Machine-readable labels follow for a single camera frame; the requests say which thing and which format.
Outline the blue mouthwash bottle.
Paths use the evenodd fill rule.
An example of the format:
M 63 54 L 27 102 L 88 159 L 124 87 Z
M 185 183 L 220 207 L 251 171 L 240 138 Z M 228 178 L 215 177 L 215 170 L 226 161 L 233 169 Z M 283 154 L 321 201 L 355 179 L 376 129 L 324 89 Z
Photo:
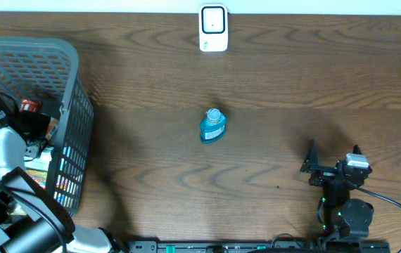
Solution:
M 227 132 L 226 124 L 227 118 L 219 109 L 209 109 L 205 119 L 199 124 L 201 142 L 212 143 L 221 139 Z

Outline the yellow snack bag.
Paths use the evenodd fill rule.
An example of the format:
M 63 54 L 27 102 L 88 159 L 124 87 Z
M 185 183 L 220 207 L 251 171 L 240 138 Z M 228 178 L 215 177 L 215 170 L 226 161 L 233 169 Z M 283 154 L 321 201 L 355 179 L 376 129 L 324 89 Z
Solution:
M 42 188 L 46 187 L 46 180 L 47 180 L 47 174 L 48 174 L 46 171 L 38 171 L 38 170 L 33 170 L 33 169 L 27 169 L 26 172 Z

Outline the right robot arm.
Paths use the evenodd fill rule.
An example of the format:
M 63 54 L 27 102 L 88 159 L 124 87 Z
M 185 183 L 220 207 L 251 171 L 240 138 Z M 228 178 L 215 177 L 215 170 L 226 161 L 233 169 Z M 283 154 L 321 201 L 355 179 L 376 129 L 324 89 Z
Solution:
M 358 145 L 333 167 L 321 165 L 315 142 L 311 142 L 300 171 L 310 175 L 308 183 L 322 188 L 317 217 L 323 224 L 320 243 L 360 241 L 369 236 L 374 208 L 371 204 L 350 197 L 350 191 L 364 184 L 372 172 Z

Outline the orange small snack box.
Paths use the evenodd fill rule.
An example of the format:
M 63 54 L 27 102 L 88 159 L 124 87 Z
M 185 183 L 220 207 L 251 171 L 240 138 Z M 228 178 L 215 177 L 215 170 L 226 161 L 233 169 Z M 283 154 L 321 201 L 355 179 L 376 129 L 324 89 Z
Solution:
M 59 126 L 59 120 L 52 117 L 46 130 L 46 139 L 48 141 L 50 141 L 53 135 L 57 132 L 58 126 Z

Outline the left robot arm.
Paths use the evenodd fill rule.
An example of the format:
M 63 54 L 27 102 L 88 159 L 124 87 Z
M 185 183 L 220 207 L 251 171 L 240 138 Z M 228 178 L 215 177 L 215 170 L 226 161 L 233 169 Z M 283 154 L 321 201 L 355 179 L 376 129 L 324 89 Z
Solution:
M 7 229 L 0 227 L 0 252 L 121 252 L 102 228 L 74 224 L 66 205 L 76 203 L 84 172 L 68 158 L 53 159 L 41 187 L 26 171 L 26 140 L 35 131 L 43 139 L 51 118 L 30 111 L 0 112 L 0 192 L 20 205 L 27 217 Z M 0 222 L 6 218 L 0 214 Z

